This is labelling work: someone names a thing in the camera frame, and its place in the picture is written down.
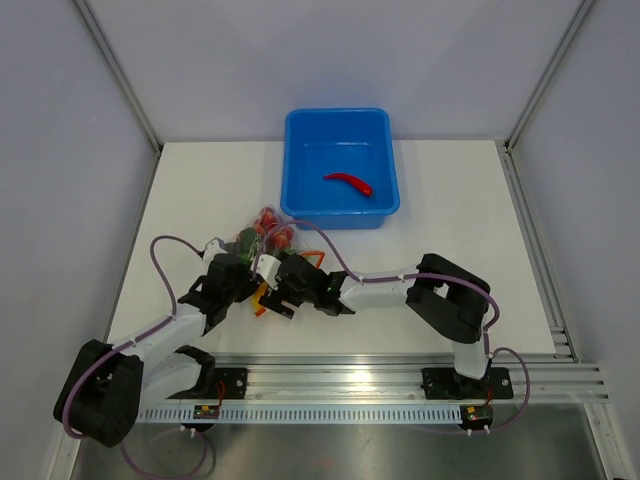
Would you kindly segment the red yellow fake grapes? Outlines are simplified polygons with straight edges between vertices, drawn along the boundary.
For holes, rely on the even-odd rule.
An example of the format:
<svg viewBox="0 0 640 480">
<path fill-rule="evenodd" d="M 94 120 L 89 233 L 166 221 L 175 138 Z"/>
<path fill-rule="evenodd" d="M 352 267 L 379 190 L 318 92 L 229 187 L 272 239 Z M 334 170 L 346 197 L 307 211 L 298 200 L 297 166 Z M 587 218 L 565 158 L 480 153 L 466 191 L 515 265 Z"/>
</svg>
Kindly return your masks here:
<svg viewBox="0 0 640 480">
<path fill-rule="evenodd" d="M 258 218 L 252 224 L 252 227 L 263 236 L 263 239 L 273 232 L 273 235 L 267 240 L 265 248 L 267 252 L 284 251 L 292 247 L 294 233 L 290 227 L 275 231 L 276 227 L 281 223 L 280 216 L 273 208 L 263 207 L 259 212 Z"/>
</svg>

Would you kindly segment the clear zip top bag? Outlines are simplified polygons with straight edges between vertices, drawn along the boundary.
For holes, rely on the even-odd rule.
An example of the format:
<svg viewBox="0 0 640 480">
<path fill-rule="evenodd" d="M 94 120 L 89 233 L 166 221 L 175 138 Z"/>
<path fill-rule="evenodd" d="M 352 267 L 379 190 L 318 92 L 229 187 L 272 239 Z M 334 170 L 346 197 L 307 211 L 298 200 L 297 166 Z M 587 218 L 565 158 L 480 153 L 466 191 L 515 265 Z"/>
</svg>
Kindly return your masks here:
<svg viewBox="0 0 640 480">
<path fill-rule="evenodd" d="M 294 231 L 294 227 L 281 227 L 283 223 L 284 219 L 277 210 L 270 205 L 264 206 L 232 240 L 224 242 L 223 248 L 226 252 L 240 257 L 249 265 L 250 270 L 255 268 L 257 256 L 263 260 L 267 256 L 280 258 L 285 254 L 298 254 L 315 267 L 320 267 L 325 252 L 308 248 L 300 235 Z M 269 286 L 259 275 L 259 269 L 255 269 L 258 288 L 251 297 L 251 305 L 254 315 L 260 317 L 268 311 L 259 301 L 268 294 Z"/>
</svg>

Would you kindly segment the yellow fake bell pepper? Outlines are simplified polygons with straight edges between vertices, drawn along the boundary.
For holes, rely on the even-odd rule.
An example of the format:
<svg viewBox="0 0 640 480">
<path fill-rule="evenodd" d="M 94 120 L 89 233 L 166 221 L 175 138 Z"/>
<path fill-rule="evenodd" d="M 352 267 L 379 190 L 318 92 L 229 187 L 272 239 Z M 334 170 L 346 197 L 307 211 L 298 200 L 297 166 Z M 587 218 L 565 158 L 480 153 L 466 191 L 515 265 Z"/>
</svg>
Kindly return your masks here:
<svg viewBox="0 0 640 480">
<path fill-rule="evenodd" d="M 268 290 L 268 285 L 266 283 L 261 283 L 258 289 L 254 292 L 251 297 L 251 305 L 254 310 L 254 315 L 259 317 L 266 312 L 266 308 L 260 304 L 261 298 L 265 295 Z"/>
</svg>

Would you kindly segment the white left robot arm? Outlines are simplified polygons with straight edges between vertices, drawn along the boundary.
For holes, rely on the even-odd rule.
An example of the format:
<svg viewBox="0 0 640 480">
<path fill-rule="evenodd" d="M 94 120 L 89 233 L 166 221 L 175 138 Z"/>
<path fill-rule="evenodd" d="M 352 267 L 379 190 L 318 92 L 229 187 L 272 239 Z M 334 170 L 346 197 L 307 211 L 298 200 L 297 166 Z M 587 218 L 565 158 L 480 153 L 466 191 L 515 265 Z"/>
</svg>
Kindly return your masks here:
<svg viewBox="0 0 640 480">
<path fill-rule="evenodd" d="M 164 317 L 128 339 L 114 344 L 91 340 L 81 347 L 54 405 L 54 419 L 74 438 L 114 447 L 140 413 L 167 399 L 218 396 L 224 389 L 216 378 L 215 358 L 193 343 L 256 288 L 245 261 L 215 254 L 206 273 Z"/>
</svg>

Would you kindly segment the red fake chili pepper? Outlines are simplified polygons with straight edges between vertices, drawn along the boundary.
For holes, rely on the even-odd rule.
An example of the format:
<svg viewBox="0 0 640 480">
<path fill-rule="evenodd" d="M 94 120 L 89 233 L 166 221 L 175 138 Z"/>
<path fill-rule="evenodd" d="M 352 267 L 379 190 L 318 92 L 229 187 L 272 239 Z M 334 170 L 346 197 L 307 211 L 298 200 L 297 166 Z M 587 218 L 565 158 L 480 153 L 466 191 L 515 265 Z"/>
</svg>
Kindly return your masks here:
<svg viewBox="0 0 640 480">
<path fill-rule="evenodd" d="M 373 187 L 359 177 L 345 172 L 336 172 L 323 176 L 326 181 L 341 181 L 354 188 L 364 197 L 370 198 L 373 193 Z"/>
</svg>

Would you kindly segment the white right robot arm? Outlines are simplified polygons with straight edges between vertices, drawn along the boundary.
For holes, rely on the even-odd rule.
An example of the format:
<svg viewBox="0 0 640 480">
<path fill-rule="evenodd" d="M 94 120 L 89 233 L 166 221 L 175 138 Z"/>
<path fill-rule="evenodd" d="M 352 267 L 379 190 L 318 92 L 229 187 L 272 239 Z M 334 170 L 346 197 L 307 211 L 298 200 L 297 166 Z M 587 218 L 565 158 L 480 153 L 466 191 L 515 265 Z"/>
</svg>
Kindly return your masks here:
<svg viewBox="0 0 640 480">
<path fill-rule="evenodd" d="M 449 370 L 426 374 L 427 398 L 481 399 L 491 392 L 487 329 L 489 310 L 499 317 L 490 286 L 437 255 L 426 254 L 415 267 L 362 274 L 344 269 L 327 273 L 299 254 L 261 254 L 253 273 L 267 284 L 259 303 L 286 318 L 304 303 L 328 316 L 406 307 L 452 344 Z"/>
</svg>

